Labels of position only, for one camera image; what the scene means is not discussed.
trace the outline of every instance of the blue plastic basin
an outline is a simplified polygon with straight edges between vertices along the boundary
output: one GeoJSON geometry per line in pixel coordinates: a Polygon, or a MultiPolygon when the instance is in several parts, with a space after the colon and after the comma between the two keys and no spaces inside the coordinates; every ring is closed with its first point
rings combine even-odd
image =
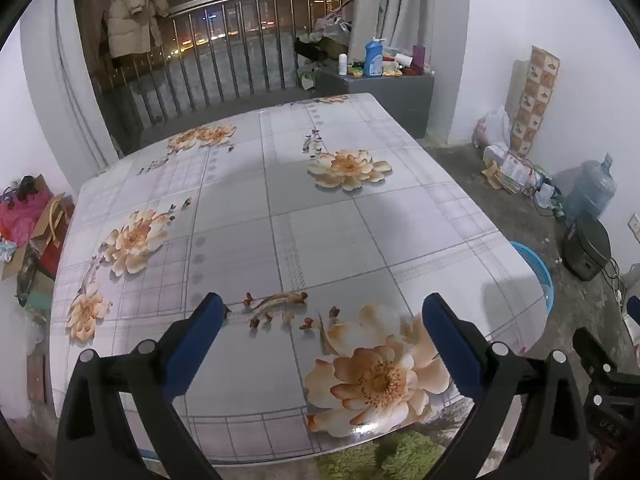
{"type": "Polygon", "coordinates": [[[519,244],[517,242],[510,242],[516,251],[524,258],[531,267],[531,270],[535,272],[540,285],[542,286],[542,291],[545,293],[546,300],[546,311],[551,312],[551,309],[554,306],[554,284],[551,281],[551,274],[549,274],[548,269],[544,262],[540,259],[535,252],[529,249],[526,245],[519,244]]]}

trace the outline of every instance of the white bottle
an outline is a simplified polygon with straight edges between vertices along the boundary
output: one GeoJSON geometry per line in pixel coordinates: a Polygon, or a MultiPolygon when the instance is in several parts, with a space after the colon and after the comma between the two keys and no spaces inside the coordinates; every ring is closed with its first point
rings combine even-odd
{"type": "Polygon", "coordinates": [[[347,75],[347,55],[338,56],[338,75],[347,75]]]}

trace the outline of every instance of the cardboard box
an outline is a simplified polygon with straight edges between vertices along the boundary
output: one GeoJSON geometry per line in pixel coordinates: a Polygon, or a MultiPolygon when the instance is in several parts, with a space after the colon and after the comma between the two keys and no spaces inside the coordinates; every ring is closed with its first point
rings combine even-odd
{"type": "MultiPolygon", "coordinates": [[[[42,175],[39,175],[38,177],[36,177],[34,184],[37,191],[47,191],[49,194],[51,193],[49,191],[49,186],[47,186],[47,183],[45,182],[44,177],[42,175]]],[[[42,254],[44,252],[44,249],[47,247],[47,244],[51,240],[51,229],[49,227],[49,214],[51,212],[51,209],[54,208],[55,210],[52,212],[52,217],[54,221],[54,226],[57,226],[58,222],[60,222],[60,219],[62,218],[62,215],[60,213],[60,210],[62,209],[62,204],[60,201],[64,198],[64,196],[65,196],[64,193],[62,193],[52,197],[49,200],[45,208],[42,210],[42,213],[40,214],[40,218],[38,218],[38,221],[36,222],[36,225],[33,228],[33,233],[31,233],[30,240],[24,245],[18,247],[18,249],[15,251],[15,254],[12,260],[8,264],[4,264],[4,267],[2,268],[2,278],[1,278],[2,280],[5,280],[8,277],[13,276],[14,274],[17,274],[18,272],[20,272],[20,269],[22,268],[22,263],[24,261],[24,257],[27,252],[28,245],[31,244],[35,248],[38,254],[42,254]]]]}

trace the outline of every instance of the floral tablecloth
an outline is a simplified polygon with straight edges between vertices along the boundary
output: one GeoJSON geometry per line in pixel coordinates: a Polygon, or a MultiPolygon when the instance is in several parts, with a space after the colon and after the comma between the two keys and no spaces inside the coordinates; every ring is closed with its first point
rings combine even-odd
{"type": "Polygon", "coordinates": [[[84,184],[54,290],[56,412],[84,348],[157,340],[209,291],[228,319],[174,407],[219,464],[437,418],[459,395],[412,319],[431,292],[514,352],[546,321],[532,270],[369,94],[229,117],[84,184]]]}

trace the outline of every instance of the beige puffer jacket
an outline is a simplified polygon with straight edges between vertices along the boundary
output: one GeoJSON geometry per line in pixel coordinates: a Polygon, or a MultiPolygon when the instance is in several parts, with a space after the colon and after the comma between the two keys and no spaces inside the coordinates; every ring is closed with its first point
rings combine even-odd
{"type": "Polygon", "coordinates": [[[162,44],[155,15],[169,13],[167,0],[111,0],[109,9],[109,48],[113,57],[144,54],[162,44]]]}

